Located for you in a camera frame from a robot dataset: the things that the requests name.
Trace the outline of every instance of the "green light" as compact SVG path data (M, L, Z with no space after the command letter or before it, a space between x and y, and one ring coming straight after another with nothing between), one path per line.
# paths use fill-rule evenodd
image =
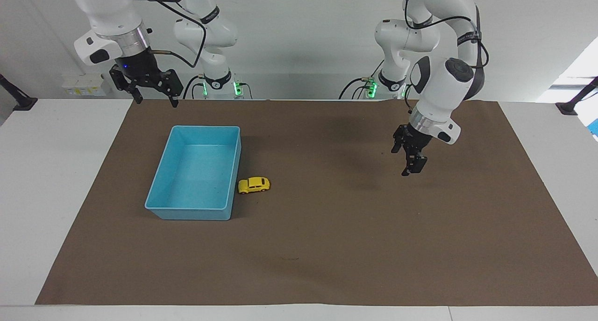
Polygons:
M378 89L378 84L376 82L371 82L370 90L368 91L368 98L374 99L376 97L377 89Z
M236 94L237 96L239 96L239 95L243 94L243 89L241 89L241 88L239 87L239 84L237 84L237 82L233 82L233 85L235 85L235 94Z

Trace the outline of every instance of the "white robot link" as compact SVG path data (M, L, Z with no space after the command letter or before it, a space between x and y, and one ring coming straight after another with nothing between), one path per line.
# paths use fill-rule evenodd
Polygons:
M420 100L410 112L409 123L393 135L392 153L406 152L402 176L421 172L427 162L422 154L432 138L454 144L461 128L451 119L463 100L474 97L484 85L488 53L481 42L480 14L474 0L404 0L405 21L387 19L376 27L376 42L384 51L384 65L376 77L378 93L398 97L402 87L413 87ZM435 26L447 23L457 37L457 58L440 61L423 57L412 69L403 51L430 52L440 41ZM483 53L486 63L482 63Z
M149 0L157 1L179 16L196 23L197 27L190 27L181 20L175 23L175 35L179 42L197 55L193 64L172 51L150 48L148 34L151 29L146 29L143 25L141 16L133 6L133 0L75 1L92 26L90 31L75 41L77 54L87 65L114 59L116 64L110 70L110 75L116 88L130 93L137 104L143 100L137 87L152 87L167 95L173 107L178 105L178 97L183 91L181 80L173 69L162 72L155 55L174 55L192 68L201 62L205 72L195 78L204 78L209 83L209 87L204 87L206 97L217 95L233 98L242 94L242 89L228 69L226 58L216 49L233 46L237 40L237 30L220 17L220 10L213 0ZM192 16L171 8L165 2L176 2ZM211 50L202 51L206 46L212 47Z

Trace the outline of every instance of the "light blue tray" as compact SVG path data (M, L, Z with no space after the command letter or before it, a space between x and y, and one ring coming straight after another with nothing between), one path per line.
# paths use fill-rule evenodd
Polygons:
M162 219L230 219L239 157L239 127L174 126L145 208Z

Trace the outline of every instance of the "brown mat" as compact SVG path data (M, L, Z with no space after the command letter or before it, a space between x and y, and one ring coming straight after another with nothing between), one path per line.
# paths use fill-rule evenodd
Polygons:
M402 178L402 101L131 106L37 304L598 305L598 279L498 104ZM173 125L239 125L230 221L143 208Z

